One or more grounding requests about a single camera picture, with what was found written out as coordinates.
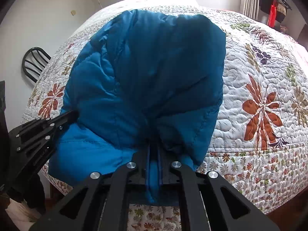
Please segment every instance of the black chair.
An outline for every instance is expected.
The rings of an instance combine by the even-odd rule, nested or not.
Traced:
[[[32,57],[34,58],[34,59],[31,58],[31,61],[27,60],[28,56],[31,57],[31,55],[29,55],[30,53]],[[39,47],[34,47],[34,48],[29,49],[23,57],[23,62],[22,62],[23,71],[25,75],[29,77],[33,82],[38,81],[37,78],[40,76],[43,69],[45,68],[45,65],[48,63],[48,61],[46,61],[46,59],[43,56],[45,56],[48,60],[51,59],[51,57],[45,52],[45,50]],[[26,63],[31,64],[33,67],[30,66],[31,67],[30,68],[26,66]]]

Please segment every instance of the blue down jacket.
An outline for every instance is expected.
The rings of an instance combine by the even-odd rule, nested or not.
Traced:
[[[203,15],[118,15],[74,63],[61,112],[80,116],[59,139],[49,174],[75,186],[131,161],[151,138],[196,169],[222,103],[225,54],[225,33]],[[157,162],[149,161],[147,198],[155,204]]]

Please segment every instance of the orange leaf pattern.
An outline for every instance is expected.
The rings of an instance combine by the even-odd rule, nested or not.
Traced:
[[[51,110],[56,110],[58,108],[57,97],[61,97],[64,95],[62,92],[65,89],[65,86],[60,87],[60,84],[54,84],[52,90],[47,93],[47,98],[43,100],[42,107],[39,110],[38,115],[41,118],[50,118]]]
[[[277,127],[282,126],[282,121],[278,115],[268,111],[266,108],[277,109],[279,108],[279,104],[277,102],[270,104],[275,100],[276,92],[269,93],[265,98],[268,89],[267,86],[263,97],[260,85],[255,82],[251,75],[249,75],[249,78],[251,85],[248,83],[246,88],[249,90],[254,100],[245,101],[242,108],[245,112],[254,116],[246,126],[244,140],[252,140],[257,132],[257,148],[261,146],[261,150],[267,150],[267,144],[273,143],[276,140],[276,135],[270,125],[270,121]]]

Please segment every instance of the bed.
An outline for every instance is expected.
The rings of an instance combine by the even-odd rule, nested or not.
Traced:
[[[215,170],[265,214],[308,186],[308,53],[293,38],[195,0],[125,0],[89,18],[61,45],[29,98],[22,123],[56,117],[79,52],[125,10],[202,14],[226,33],[223,103],[198,172]],[[63,194],[72,188],[43,174]],[[176,207],[130,205],[127,230],[181,230]]]

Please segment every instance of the metal bolt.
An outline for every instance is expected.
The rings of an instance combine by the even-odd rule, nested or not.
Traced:
[[[126,166],[128,168],[135,168],[137,166],[137,164],[131,161],[131,162],[127,163]]]
[[[216,171],[210,171],[210,172],[208,173],[208,176],[209,176],[210,178],[215,179],[215,178],[218,177],[218,173],[217,173]]]
[[[180,166],[182,166],[182,163],[181,162],[179,162],[179,161],[174,161],[174,162],[172,162],[172,167],[176,167],[176,168],[178,168],[178,167],[180,167]]]
[[[90,174],[90,177],[91,177],[92,179],[97,179],[97,178],[100,177],[100,173],[99,173],[99,172],[92,172],[92,173]]]

